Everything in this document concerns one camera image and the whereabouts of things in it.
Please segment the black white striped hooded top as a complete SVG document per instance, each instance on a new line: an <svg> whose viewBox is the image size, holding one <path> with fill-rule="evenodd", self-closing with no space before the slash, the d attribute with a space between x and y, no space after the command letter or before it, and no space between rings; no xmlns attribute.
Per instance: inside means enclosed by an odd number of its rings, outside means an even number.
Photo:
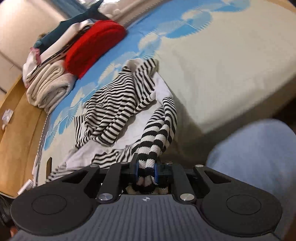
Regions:
<svg viewBox="0 0 296 241"><path fill-rule="evenodd" d="M159 183L156 164L174 139L178 117L158 68L154 58L128 60L110 84L84 103L83 113L74 118L74 148L47 182L92 164L108 169L135 160L137 174L128 191L168 193L167 184Z"/></svg>

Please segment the white folded clothes stack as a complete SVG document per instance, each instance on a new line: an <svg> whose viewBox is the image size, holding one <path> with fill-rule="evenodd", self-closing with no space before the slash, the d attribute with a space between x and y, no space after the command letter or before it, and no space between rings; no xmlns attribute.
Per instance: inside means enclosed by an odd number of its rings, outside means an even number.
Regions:
<svg viewBox="0 0 296 241"><path fill-rule="evenodd" d="M72 24L67 30L42 53L40 48L32 48L23 65L23 83L28 88L36 76L47 64L62 59L70 47L93 26L89 20Z"/></svg>

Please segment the white power strip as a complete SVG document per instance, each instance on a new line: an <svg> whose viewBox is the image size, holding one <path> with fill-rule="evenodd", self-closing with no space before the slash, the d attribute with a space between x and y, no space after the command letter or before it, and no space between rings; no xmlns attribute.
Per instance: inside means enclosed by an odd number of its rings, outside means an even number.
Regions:
<svg viewBox="0 0 296 241"><path fill-rule="evenodd" d="M25 191L29 191L33 188L34 186L34 181L32 181L31 179L28 179L25 184L20 188L20 190L17 192L18 195L21 195L22 193L24 193Z"/></svg>

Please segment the light blue trouser knee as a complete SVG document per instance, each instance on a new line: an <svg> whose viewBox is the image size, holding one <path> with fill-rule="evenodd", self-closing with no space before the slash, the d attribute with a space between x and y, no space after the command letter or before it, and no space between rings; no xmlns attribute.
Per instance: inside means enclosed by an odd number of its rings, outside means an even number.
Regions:
<svg viewBox="0 0 296 241"><path fill-rule="evenodd" d="M284 238L295 218L295 133L288 125L246 125L214 147L206 166L274 195L282 205L275 233Z"/></svg>

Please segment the wooden bed headboard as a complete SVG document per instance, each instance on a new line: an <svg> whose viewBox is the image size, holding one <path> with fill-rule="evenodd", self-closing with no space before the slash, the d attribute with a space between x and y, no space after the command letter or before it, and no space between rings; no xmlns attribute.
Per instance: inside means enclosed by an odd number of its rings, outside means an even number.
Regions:
<svg viewBox="0 0 296 241"><path fill-rule="evenodd" d="M47 114L29 104L22 78L13 84L1 102L1 116L13 111L10 122L1 130L1 194L10 198L32 179L34 160Z"/></svg>

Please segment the tissue packet on headboard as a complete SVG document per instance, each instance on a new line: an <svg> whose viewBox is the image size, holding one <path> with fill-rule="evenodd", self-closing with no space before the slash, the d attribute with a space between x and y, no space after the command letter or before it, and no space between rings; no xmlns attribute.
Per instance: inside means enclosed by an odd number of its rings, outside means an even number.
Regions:
<svg viewBox="0 0 296 241"><path fill-rule="evenodd" d="M3 124L2 124L2 127L1 127L3 131L6 129L8 123L10 122L11 117L13 116L13 113L14 112L11 109L7 109L7 110L4 111L4 114L3 114L3 117L2 117Z"/></svg>

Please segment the cream folded blanket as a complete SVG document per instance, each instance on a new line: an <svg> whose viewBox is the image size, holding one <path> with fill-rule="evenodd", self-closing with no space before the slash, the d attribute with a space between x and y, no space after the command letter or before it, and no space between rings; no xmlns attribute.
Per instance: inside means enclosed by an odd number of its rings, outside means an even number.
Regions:
<svg viewBox="0 0 296 241"><path fill-rule="evenodd" d="M47 64L27 89L29 104L50 114L71 92L77 77L66 70L63 59Z"/></svg>

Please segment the blue white patterned bedsheet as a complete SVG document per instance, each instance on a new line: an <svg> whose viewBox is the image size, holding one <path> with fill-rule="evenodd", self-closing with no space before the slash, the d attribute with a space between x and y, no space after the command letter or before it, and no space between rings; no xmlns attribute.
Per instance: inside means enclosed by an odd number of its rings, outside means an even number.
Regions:
<svg viewBox="0 0 296 241"><path fill-rule="evenodd" d="M74 118L134 58L159 61L178 106L169 154L204 162L210 149L295 97L295 7L286 1L168 1L136 20L124 40L76 82L47 119L37 182L75 142Z"/></svg>

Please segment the red folded blanket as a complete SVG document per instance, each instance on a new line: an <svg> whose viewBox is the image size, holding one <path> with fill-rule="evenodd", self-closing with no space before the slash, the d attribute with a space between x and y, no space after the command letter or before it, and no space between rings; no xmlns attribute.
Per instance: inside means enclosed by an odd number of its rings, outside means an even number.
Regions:
<svg viewBox="0 0 296 241"><path fill-rule="evenodd" d="M68 50L66 70L82 78L96 61L125 38L124 26L112 21L97 21Z"/></svg>

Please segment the teal shark plush toy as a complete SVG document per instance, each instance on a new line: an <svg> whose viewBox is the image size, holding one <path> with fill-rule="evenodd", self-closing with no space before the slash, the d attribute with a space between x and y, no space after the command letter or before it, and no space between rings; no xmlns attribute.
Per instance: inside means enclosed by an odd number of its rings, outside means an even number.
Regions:
<svg viewBox="0 0 296 241"><path fill-rule="evenodd" d="M71 25L75 23L81 23L88 19L108 20L109 18L100 13L100 11L98 10L102 3L103 0L100 0L94 3L85 12L60 22L60 24L54 30L46 34L43 38L37 40L33 47L35 49L39 49L40 52L43 53L46 49L53 45Z"/></svg>

